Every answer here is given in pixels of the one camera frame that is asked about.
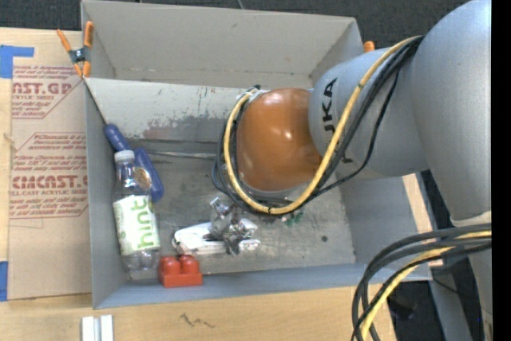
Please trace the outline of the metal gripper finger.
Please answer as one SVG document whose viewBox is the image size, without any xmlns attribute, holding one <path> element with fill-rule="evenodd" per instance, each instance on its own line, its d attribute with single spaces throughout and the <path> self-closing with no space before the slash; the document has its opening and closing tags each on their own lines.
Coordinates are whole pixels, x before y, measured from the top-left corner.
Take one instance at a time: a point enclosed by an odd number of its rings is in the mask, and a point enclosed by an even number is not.
<svg viewBox="0 0 511 341">
<path fill-rule="evenodd" d="M 242 239 L 250 239 L 257 231 L 258 226 L 251 220 L 239 220 L 236 224 L 238 235 Z"/>
<path fill-rule="evenodd" d="M 228 233 L 224 235 L 223 241 L 226 246 L 226 253 L 231 256 L 237 256 L 240 254 L 240 242 L 242 236 L 238 233 Z"/>
</svg>

